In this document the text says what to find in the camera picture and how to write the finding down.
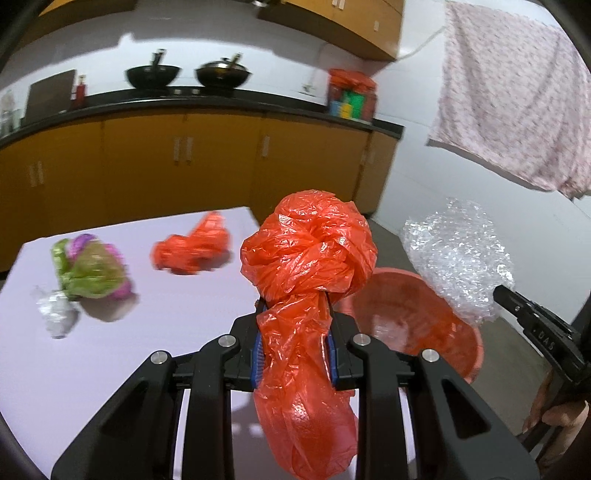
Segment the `white wall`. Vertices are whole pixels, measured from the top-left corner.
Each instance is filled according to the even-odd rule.
[[[139,0],[132,12],[70,25],[16,52],[0,74],[0,96],[10,87],[17,108],[24,108],[31,83],[70,69],[86,75],[88,95],[128,89],[125,70],[148,63],[157,48],[168,50],[164,64],[183,69],[172,85],[197,86],[195,68],[240,51],[252,72],[242,88],[317,103],[325,103],[329,68],[363,66],[316,37],[257,19],[252,5]],[[315,97],[300,93],[310,80]]]
[[[556,25],[525,0],[471,3]],[[400,54],[414,51],[444,25],[443,0],[406,0]],[[441,209],[447,197],[480,203],[497,225],[515,263],[517,289],[570,322],[591,290],[591,200],[531,190],[447,150],[427,147],[437,112],[444,34],[416,55],[379,70],[378,118],[405,126],[375,220],[399,233],[409,218]],[[508,315],[508,320],[516,325]]]

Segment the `cabinet door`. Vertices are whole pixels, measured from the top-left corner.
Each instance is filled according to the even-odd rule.
[[[402,15],[384,0],[372,0],[373,31],[368,40],[393,57],[398,55]]]
[[[363,38],[374,30],[373,2],[376,0],[338,0],[333,20]]]
[[[105,184],[110,223],[182,211],[181,143],[184,113],[105,121]]]
[[[353,200],[368,138],[367,132],[330,126],[326,132],[326,151],[318,165],[323,190],[334,193],[344,202]]]
[[[324,186],[322,161],[328,124],[265,118],[251,190],[251,210],[263,222],[290,193]]]
[[[262,115],[190,113],[181,148],[183,212],[249,204]]]
[[[326,18],[331,18],[333,15],[333,0],[287,0],[287,3],[305,8]]]
[[[48,233],[106,225],[102,123],[54,128],[33,140]]]
[[[385,0],[385,2],[391,7],[394,7],[399,14],[402,15],[404,13],[404,0]]]
[[[262,222],[279,201],[301,190],[326,190],[352,199],[366,134],[297,117],[266,118],[251,190]]]
[[[361,213],[374,213],[384,191],[388,173],[394,161],[398,141],[380,133],[372,133],[359,184],[353,201]]]
[[[24,243],[47,234],[33,138],[0,151],[0,271],[11,268]]]

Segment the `cooking pot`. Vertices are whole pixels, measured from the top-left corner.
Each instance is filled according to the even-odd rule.
[[[241,57],[242,54],[237,53],[232,60],[222,58],[205,63],[195,70],[195,77],[204,87],[236,88],[251,74],[246,67],[238,64]]]
[[[127,81],[135,88],[161,90],[172,82],[180,72],[179,67],[160,65],[166,53],[163,48],[153,54],[152,65],[135,67],[125,72]]]

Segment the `table surface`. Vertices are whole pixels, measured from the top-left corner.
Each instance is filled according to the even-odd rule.
[[[88,230],[121,251],[137,301],[122,318],[110,322],[97,318],[104,317],[91,308],[80,308],[78,322],[60,340],[52,339],[45,329],[35,289],[58,288],[50,248],[76,233],[23,246],[0,292],[0,411],[47,477],[78,432],[151,352],[166,350],[175,356],[194,352],[228,333],[237,317],[254,311],[258,293],[240,274],[239,257],[243,240],[258,229],[248,208],[222,211],[231,235],[226,264],[196,275],[153,269],[152,246],[172,233],[188,234],[203,215],[188,213]],[[181,409],[175,478],[180,478],[188,393]],[[356,412],[357,398],[352,398]],[[273,459],[251,394],[232,392],[232,431],[237,480],[293,478]],[[338,478],[354,478],[354,471],[355,461]]]

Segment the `pink towel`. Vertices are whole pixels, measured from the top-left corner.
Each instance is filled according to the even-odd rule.
[[[591,74],[568,36],[446,2],[446,58],[429,137],[544,190],[591,187]]]

